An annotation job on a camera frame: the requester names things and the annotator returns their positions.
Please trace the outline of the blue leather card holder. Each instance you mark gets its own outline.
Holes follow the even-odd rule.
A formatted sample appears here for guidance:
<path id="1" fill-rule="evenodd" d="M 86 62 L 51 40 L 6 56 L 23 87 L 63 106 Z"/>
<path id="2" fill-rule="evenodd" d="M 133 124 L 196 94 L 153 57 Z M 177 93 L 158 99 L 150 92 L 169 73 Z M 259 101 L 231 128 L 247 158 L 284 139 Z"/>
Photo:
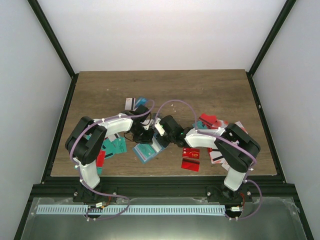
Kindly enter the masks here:
<path id="1" fill-rule="evenodd" d="M 164 147 L 157 141 L 155 136 L 152 138 L 152 144 L 138 143 L 132 150 L 142 164 L 146 164 L 158 154 L 164 151 Z"/>

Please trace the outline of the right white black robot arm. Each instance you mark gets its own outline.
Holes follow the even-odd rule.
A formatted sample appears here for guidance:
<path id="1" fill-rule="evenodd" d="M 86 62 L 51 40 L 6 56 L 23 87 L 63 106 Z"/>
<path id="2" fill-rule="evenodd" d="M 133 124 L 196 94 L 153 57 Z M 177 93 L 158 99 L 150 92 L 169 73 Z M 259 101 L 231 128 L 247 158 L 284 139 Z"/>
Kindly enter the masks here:
<path id="1" fill-rule="evenodd" d="M 261 147 L 240 126 L 230 123 L 217 129 L 183 128 L 167 115 L 157 118 L 154 128 L 158 132 L 157 141 L 167 147 L 175 144 L 180 148 L 211 148 L 217 150 L 228 163 L 229 169 L 222 188 L 223 198 L 229 202 L 240 196 L 240 187 L 248 171 L 256 163 Z"/>

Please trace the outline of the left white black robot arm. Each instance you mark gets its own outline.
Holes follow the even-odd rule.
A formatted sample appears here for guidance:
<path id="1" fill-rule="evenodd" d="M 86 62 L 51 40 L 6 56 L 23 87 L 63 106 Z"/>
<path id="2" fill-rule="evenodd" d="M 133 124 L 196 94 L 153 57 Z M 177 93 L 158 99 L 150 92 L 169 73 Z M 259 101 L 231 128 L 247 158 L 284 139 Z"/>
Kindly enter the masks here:
<path id="1" fill-rule="evenodd" d="M 151 109 L 140 105 L 136 110 L 121 112 L 115 116 L 92 119 L 82 117 L 67 141 L 65 148 L 79 172 L 79 180 L 86 187 L 84 195 L 89 201 L 97 202 L 102 196 L 102 189 L 97 186 L 100 177 L 97 173 L 96 160 L 105 138 L 121 132 L 132 134 L 132 141 L 137 144 L 152 144 L 154 130 L 145 129 L 143 122 L 151 115 Z"/>

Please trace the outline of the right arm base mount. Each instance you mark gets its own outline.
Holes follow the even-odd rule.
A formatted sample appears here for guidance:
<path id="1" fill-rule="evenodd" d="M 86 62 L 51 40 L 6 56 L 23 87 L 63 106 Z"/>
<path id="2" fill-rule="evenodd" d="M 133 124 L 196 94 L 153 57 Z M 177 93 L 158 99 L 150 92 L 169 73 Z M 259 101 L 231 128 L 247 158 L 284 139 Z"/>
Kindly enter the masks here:
<path id="1" fill-rule="evenodd" d="M 241 203 L 242 201 L 251 201 L 251 197 L 246 193 L 237 190 L 232 191 L 223 184 L 209 185 L 205 188 L 208 201 L 219 203 Z"/>

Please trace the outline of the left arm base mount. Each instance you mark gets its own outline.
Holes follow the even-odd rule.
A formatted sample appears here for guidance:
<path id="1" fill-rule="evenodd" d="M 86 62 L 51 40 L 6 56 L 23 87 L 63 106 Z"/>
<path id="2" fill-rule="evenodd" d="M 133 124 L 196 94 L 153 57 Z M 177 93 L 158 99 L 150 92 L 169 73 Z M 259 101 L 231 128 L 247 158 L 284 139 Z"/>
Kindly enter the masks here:
<path id="1" fill-rule="evenodd" d="M 112 195 L 118 192 L 118 188 L 115 186 L 104 186 L 100 184 L 94 190 L 104 194 L 112 194 Z M 108 199 L 109 198 L 107 196 L 96 194 L 91 190 L 87 189 L 83 185 L 80 185 L 75 189 L 74 196 L 72 198 L 73 202 L 84 203 L 84 204 L 95 204 L 98 202 L 107 202 Z"/>

